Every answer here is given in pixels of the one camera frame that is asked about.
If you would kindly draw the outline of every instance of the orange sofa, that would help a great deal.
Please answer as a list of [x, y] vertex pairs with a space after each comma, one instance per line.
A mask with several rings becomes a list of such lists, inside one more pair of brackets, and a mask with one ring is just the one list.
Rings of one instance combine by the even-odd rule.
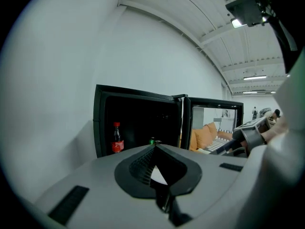
[[198, 151], [211, 145], [216, 138], [223, 138], [227, 141], [232, 139], [232, 133], [216, 129], [214, 122], [204, 125], [202, 129], [192, 129], [189, 150]]

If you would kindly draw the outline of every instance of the mini fridge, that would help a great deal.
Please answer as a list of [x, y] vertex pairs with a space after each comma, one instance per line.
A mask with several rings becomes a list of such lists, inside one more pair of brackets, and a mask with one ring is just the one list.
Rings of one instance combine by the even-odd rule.
[[189, 149], [194, 113], [200, 108], [212, 109], [205, 115], [212, 121], [221, 121], [218, 117], [231, 112], [232, 128], [243, 123], [243, 103], [96, 85], [93, 131], [97, 157], [113, 154], [114, 122], [121, 124], [124, 150], [147, 145], [152, 137], [163, 144]]

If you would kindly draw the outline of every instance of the person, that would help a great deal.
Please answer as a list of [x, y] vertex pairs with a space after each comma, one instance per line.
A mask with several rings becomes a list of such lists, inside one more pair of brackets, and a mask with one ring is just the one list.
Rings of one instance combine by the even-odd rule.
[[259, 118], [262, 118], [262, 117], [269, 118], [271, 116], [271, 114], [272, 114], [271, 108], [264, 108], [261, 111], [257, 111], [257, 115]]
[[266, 143], [269, 143], [272, 138], [288, 131], [288, 123], [284, 116], [278, 119], [276, 124], [268, 131], [261, 133]]
[[257, 117], [256, 107], [254, 107], [254, 110], [252, 110], [252, 114], [253, 114], [252, 120], [255, 120]]
[[273, 123], [274, 123], [274, 122], [277, 122], [278, 118], [280, 117], [280, 113], [281, 113], [281, 111], [280, 111], [279, 109], [276, 109], [276, 110], [272, 113], [272, 115], [271, 115], [271, 117], [269, 118], [269, 120], [272, 121]]

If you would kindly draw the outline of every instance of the fridge door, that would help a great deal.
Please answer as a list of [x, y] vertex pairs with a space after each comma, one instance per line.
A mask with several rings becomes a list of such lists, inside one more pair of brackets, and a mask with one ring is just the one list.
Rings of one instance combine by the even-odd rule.
[[243, 123], [244, 104], [209, 98], [186, 97], [183, 100], [181, 148], [190, 149], [192, 130], [211, 122], [216, 131], [232, 132]]
[[183, 96], [96, 85], [93, 131], [97, 157], [113, 154], [113, 122], [120, 122], [124, 150], [147, 145], [152, 137], [178, 147]]

